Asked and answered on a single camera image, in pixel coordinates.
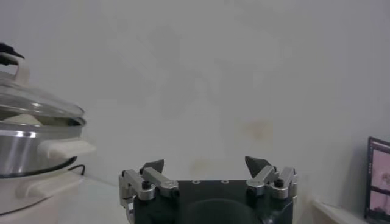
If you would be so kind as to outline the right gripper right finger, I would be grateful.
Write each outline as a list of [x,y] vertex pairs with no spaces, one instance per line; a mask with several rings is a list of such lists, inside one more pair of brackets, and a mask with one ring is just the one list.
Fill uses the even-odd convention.
[[298,174],[295,168],[284,167],[279,171],[266,159],[251,156],[245,156],[245,162],[252,177],[245,181],[249,203],[255,203],[267,195],[273,200],[291,199],[297,203]]

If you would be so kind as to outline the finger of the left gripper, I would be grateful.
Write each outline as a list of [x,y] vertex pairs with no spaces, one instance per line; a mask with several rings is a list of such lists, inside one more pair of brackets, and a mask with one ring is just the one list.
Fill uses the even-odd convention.
[[0,49],[0,52],[1,52],[1,58],[0,58],[0,61],[1,61],[1,64],[2,65],[5,65],[5,66],[8,66],[8,65],[17,65],[17,62],[15,60],[12,60],[12,59],[9,59],[5,56],[5,54],[9,54],[9,55],[12,55],[12,56],[16,56],[16,57],[20,57],[20,58],[23,58],[24,59],[24,56],[22,56],[21,54],[17,53],[13,47],[1,42],[0,44],[1,46],[1,49]]

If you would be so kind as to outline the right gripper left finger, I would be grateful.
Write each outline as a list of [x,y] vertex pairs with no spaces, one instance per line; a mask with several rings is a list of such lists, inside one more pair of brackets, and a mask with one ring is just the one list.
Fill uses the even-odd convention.
[[166,198],[179,196],[179,182],[162,174],[164,160],[147,162],[139,171],[123,170],[119,175],[119,201],[128,214],[133,212],[130,206],[134,199],[152,201],[157,195]]

